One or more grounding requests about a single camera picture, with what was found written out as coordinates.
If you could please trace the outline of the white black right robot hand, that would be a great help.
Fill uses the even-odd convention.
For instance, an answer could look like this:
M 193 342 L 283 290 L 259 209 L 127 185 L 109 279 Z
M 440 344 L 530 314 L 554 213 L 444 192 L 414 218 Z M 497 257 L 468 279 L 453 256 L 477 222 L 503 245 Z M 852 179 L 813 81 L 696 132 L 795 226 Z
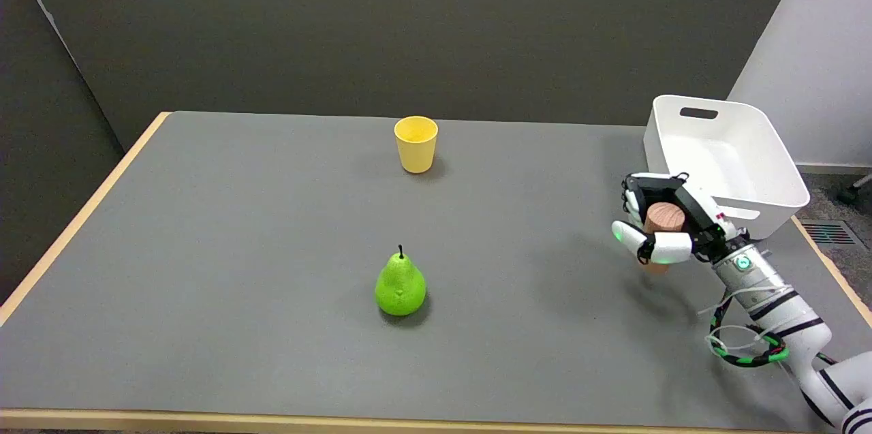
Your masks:
M 707 193 L 688 183 L 688 173 L 638 172 L 621 183 L 624 213 L 611 232 L 641 264 L 678 264 L 692 257 L 715 262 L 747 242 L 745 229 L 735 226 Z M 673 204 L 685 217 L 678 232 L 645 232 L 644 223 L 657 203 Z

